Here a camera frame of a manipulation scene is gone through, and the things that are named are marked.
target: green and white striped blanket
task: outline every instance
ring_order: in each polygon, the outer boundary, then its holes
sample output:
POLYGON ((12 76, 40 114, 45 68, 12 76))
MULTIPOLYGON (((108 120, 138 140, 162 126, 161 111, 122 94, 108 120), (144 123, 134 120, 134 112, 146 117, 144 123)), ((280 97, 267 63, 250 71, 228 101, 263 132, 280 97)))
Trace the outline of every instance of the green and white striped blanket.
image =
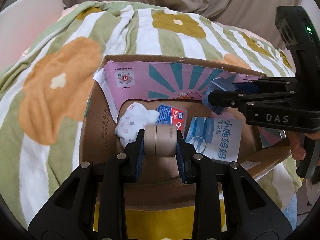
MULTIPOLYGON (((197 14, 133 2, 82 3, 0 77, 0 193, 26 228, 78 166, 92 77, 111 54, 192 57, 294 76, 281 50, 197 14)), ((259 183, 282 209, 301 185, 292 158, 259 183)))

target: finger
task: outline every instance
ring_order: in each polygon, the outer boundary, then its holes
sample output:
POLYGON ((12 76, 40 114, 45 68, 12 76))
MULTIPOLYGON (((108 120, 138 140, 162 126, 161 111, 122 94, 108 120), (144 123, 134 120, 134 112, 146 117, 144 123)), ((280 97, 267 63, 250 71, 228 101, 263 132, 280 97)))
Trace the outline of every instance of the finger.
POLYGON ((305 136, 309 137, 311 140, 317 140, 317 139, 320 139, 320 132, 305 133, 305 136))
POLYGON ((289 132, 288 139, 289 139, 290 145, 292 147, 291 150, 297 150, 300 147, 300 139, 299 139, 299 136, 295 132, 289 132))
POLYGON ((306 157, 306 150, 303 147, 291 150, 292 158, 296 161, 301 161, 306 157))

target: tape roll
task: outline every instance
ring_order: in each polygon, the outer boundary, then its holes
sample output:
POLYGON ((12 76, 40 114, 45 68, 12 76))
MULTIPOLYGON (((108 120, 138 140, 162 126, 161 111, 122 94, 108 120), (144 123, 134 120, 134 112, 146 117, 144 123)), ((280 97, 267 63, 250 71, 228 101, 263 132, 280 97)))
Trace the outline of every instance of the tape roll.
POLYGON ((172 125, 150 125, 145 127, 145 155, 175 157, 177 130, 172 125))

